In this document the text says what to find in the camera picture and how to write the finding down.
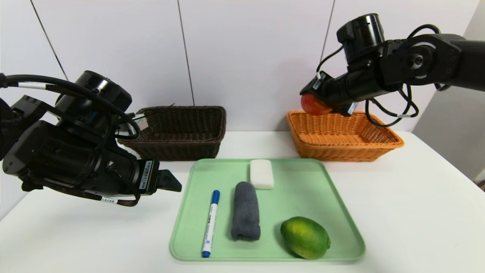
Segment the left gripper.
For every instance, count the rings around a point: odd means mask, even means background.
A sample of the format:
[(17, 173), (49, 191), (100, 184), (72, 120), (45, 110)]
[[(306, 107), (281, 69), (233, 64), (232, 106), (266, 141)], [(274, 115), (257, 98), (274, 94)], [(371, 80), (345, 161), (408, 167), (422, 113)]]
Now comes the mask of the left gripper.
[(160, 190), (181, 192), (182, 185), (170, 170), (158, 170), (159, 162), (153, 159), (138, 160), (133, 154), (116, 147), (104, 150), (100, 165), (100, 193), (104, 196), (125, 197), (151, 195)]

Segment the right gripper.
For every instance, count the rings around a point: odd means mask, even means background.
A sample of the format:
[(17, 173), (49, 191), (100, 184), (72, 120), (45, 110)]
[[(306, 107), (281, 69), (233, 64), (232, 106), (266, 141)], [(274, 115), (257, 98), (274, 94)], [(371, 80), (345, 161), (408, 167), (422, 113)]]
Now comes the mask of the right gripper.
[(300, 95), (312, 94), (318, 101), (330, 107), (332, 112), (342, 116), (352, 116), (357, 107), (358, 101), (350, 95), (347, 85), (348, 73), (337, 78), (331, 77), (324, 71), (316, 73), (315, 79), (312, 79), (305, 85)]

